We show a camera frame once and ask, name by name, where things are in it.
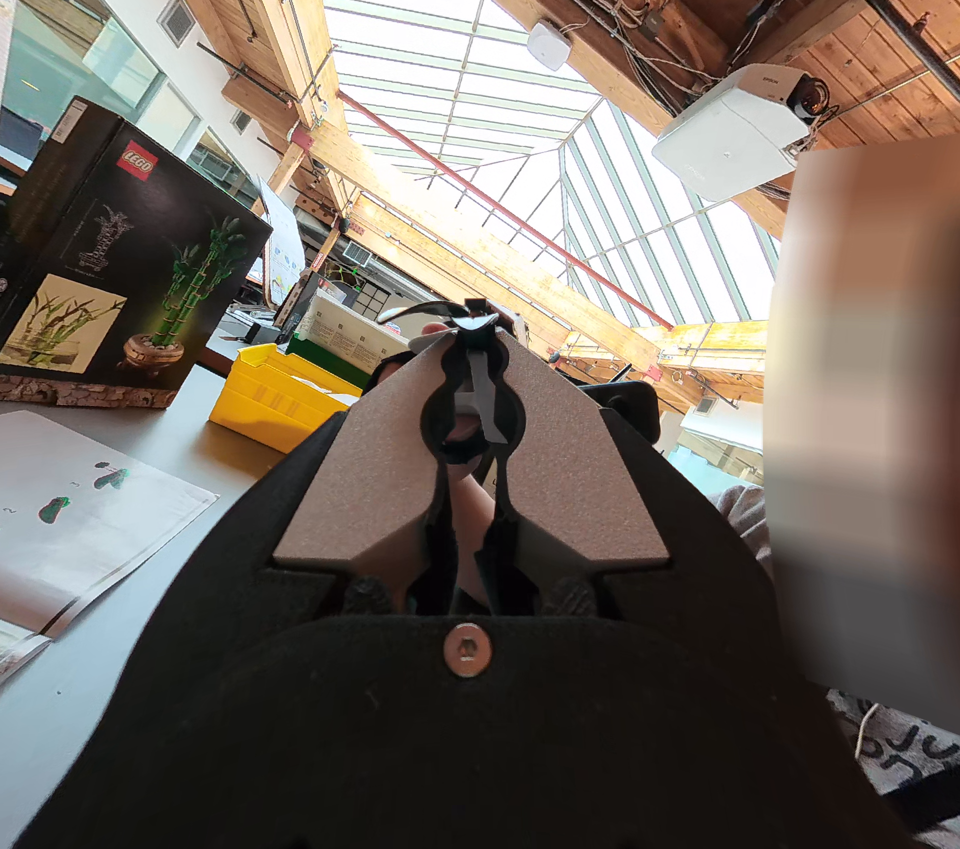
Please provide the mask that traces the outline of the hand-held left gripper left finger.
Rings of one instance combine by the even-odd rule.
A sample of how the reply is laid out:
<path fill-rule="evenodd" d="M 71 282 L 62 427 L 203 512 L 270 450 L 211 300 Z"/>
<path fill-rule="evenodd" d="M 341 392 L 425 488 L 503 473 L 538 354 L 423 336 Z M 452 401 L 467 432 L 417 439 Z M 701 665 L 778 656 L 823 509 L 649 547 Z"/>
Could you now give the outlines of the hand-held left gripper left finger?
<path fill-rule="evenodd" d="M 344 413 L 273 550 L 277 567 L 375 576 L 390 594 L 453 592 L 456 542 L 440 518 L 446 476 L 422 433 L 452 341 L 453 332 L 429 335 Z"/>

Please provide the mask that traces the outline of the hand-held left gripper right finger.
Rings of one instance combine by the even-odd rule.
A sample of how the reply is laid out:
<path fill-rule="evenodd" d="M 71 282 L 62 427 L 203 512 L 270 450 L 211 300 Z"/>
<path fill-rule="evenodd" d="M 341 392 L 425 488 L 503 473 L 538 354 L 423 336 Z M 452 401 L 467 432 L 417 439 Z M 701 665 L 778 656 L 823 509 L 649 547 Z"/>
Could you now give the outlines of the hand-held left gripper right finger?
<path fill-rule="evenodd" d="M 520 439 L 497 470 L 519 523 L 514 565 L 541 594 L 560 579 L 664 567 L 667 547 L 599 404 L 508 333 L 497 341 L 522 407 Z"/>

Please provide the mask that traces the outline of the green lego leaf sprig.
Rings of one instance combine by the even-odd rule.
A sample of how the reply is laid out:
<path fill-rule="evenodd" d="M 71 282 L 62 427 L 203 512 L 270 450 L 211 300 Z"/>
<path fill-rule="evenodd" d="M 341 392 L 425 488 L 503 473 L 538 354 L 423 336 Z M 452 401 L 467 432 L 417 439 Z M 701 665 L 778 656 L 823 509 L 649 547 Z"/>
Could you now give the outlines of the green lego leaf sprig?
<path fill-rule="evenodd" d="M 429 324 L 441 326 L 438 332 L 423 330 L 419 338 L 409 341 L 411 351 L 422 351 L 441 332 L 458 335 L 470 348 L 484 348 L 494 336 L 502 313 L 484 297 L 466 298 L 464 303 L 437 300 L 382 310 L 376 316 L 376 324 L 396 323 L 399 318 L 412 315 L 429 315 L 432 318 Z"/>

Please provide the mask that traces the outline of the lego instruction booklet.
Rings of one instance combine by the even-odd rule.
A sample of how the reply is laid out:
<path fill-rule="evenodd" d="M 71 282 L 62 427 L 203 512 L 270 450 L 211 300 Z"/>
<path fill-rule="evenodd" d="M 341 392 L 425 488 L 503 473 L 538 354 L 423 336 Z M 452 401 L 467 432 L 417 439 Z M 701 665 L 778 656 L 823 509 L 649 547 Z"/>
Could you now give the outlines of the lego instruction booklet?
<path fill-rule="evenodd" d="M 30 410 L 1 415 L 1 680 L 217 494 Z"/>

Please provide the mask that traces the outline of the black lego set box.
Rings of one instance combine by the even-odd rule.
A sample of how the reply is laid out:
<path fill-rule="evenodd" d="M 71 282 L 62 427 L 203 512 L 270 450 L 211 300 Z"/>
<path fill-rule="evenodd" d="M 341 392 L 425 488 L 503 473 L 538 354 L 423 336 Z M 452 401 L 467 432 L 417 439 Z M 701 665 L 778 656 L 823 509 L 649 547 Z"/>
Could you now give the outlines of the black lego set box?
<path fill-rule="evenodd" d="M 1 206 L 1 401 L 168 407 L 270 232 L 73 97 Z"/>

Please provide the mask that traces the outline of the person's right hand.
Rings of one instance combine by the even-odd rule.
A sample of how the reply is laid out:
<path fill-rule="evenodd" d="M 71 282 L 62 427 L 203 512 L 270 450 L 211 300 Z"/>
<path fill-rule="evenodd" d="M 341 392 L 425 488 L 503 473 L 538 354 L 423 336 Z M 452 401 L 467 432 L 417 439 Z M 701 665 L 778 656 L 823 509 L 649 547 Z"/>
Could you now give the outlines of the person's right hand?
<path fill-rule="evenodd" d="M 456 585 L 476 603 L 488 608 L 487 592 L 475 554 L 482 548 L 485 533 L 494 520 L 496 503 L 475 479 L 481 456 L 469 462 L 447 465 L 450 524 L 458 547 Z"/>

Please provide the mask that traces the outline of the yellow plastic bin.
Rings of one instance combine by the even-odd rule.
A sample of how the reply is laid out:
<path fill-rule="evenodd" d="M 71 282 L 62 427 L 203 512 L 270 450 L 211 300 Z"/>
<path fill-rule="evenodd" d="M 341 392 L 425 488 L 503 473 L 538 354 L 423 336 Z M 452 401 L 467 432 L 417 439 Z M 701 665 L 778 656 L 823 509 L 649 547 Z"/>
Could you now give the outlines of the yellow plastic bin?
<path fill-rule="evenodd" d="M 347 410 L 361 388 L 274 344 L 241 348 L 209 421 L 288 453 L 332 415 Z"/>

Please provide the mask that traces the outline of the white cardboard box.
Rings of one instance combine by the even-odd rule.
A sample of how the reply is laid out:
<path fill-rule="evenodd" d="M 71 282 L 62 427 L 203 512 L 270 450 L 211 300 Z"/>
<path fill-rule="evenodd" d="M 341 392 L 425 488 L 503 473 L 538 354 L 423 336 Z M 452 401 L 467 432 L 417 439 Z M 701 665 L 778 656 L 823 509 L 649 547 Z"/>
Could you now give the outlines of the white cardboard box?
<path fill-rule="evenodd" d="M 288 354 L 297 354 L 356 388 L 365 386 L 387 357 L 408 351 L 409 342 L 402 335 L 320 291 L 287 344 Z"/>

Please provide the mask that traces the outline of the red ceiling pipe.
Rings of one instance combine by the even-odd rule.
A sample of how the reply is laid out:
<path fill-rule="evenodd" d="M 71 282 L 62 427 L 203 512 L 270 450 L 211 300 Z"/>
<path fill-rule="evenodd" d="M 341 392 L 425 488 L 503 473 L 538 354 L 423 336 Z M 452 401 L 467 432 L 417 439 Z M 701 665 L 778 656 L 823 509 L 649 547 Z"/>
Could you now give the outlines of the red ceiling pipe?
<path fill-rule="evenodd" d="M 561 247 L 558 242 L 552 241 L 550 238 L 547 238 L 544 233 L 541 233 L 540 230 L 537 230 L 534 226 L 529 224 L 528 219 L 520 218 L 519 215 L 516 215 L 514 212 L 511 212 L 508 207 L 505 207 L 502 203 L 499 203 L 496 198 L 493 198 L 491 195 L 488 195 L 484 189 L 478 188 L 472 180 L 467 180 L 463 174 L 459 174 L 458 171 L 455 171 L 453 168 L 450 168 L 447 163 L 444 163 L 443 160 L 440 160 L 438 157 L 435 157 L 434 154 L 431 154 L 426 148 L 423 148 L 422 145 L 419 145 L 414 139 L 411 139 L 408 135 L 402 133 L 399 128 L 396 128 L 394 125 L 391 125 L 390 122 L 387 122 L 384 118 L 378 116 L 378 113 L 375 113 L 373 110 L 370 110 L 368 107 L 365 107 L 362 103 L 359 103 L 358 100 L 352 98 L 349 94 L 346 94 L 343 91 L 343 88 L 337 89 L 337 97 L 346 103 L 349 107 L 352 107 L 353 110 L 359 112 L 362 116 L 365 116 L 370 122 L 373 122 L 376 127 L 379 127 L 381 130 L 384 130 L 387 135 L 390 135 L 391 138 L 396 138 L 397 141 L 400 141 L 405 147 L 408 147 L 414 154 L 417 154 L 419 157 L 425 159 L 431 166 L 437 168 L 441 174 L 450 177 L 455 183 L 458 183 L 466 192 L 472 194 L 473 197 L 479 198 L 482 203 L 485 203 L 490 210 L 493 212 L 500 212 L 505 218 L 508 218 L 513 224 L 516 224 L 520 230 L 523 230 L 525 233 L 528 233 L 529 236 L 532 236 L 535 241 L 540 241 L 546 245 L 546 248 L 552 250 L 555 254 L 558 254 L 560 257 L 563 257 L 569 265 L 579 268 L 582 273 L 588 274 L 591 279 L 594 279 L 599 285 L 605 286 L 607 289 L 610 289 L 611 292 L 614 292 L 620 300 L 623 300 L 625 303 L 629 303 L 631 306 L 640 309 L 645 315 L 648 315 L 651 319 L 654 319 L 654 323 L 660 324 L 661 327 L 667 329 L 667 330 L 673 330 L 676 329 L 675 324 L 672 324 L 669 319 L 666 319 L 664 316 L 661 316 L 658 312 L 655 312 L 651 306 L 648 306 L 646 303 L 641 303 L 640 298 L 635 298 L 634 295 L 631 295 L 628 291 L 625 291 L 619 283 L 611 282 L 610 279 L 607 279 L 605 276 L 602 276 L 597 269 L 594 269 L 593 266 L 590 266 L 585 260 L 582 260 L 579 256 L 572 254 L 570 251 L 567 251 L 564 247 Z"/>

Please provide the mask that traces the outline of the white poster board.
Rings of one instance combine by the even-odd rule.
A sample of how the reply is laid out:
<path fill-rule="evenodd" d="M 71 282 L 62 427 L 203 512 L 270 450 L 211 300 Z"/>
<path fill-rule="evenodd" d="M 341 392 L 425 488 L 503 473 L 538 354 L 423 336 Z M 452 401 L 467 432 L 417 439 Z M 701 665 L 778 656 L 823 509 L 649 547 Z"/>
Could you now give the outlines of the white poster board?
<path fill-rule="evenodd" d="M 294 209 L 273 192 L 262 177 L 256 177 L 262 218 L 271 226 L 262 250 L 262 294 L 270 307 L 279 309 L 305 268 L 305 248 Z"/>

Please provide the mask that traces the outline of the white ceiling projector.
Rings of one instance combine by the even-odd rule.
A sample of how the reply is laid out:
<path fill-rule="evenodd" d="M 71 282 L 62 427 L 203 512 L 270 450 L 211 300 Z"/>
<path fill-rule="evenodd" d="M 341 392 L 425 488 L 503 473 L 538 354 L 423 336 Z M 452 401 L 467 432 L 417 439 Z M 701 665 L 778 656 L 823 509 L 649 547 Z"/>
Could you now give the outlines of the white ceiling projector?
<path fill-rule="evenodd" d="M 796 168 L 799 144 L 831 106 L 828 85 L 804 69 L 749 63 L 675 116 L 654 159 L 690 192 L 726 201 Z"/>

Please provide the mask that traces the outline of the grey wall vent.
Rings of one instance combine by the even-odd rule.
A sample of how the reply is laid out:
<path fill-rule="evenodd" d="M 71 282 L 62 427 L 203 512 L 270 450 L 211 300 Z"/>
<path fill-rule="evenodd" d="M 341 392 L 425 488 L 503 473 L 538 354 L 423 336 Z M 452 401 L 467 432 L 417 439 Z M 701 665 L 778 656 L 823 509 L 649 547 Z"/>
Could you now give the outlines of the grey wall vent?
<path fill-rule="evenodd" d="M 185 0 L 168 0 L 158 16 L 158 24 L 173 45 L 180 48 L 197 25 L 197 19 Z"/>

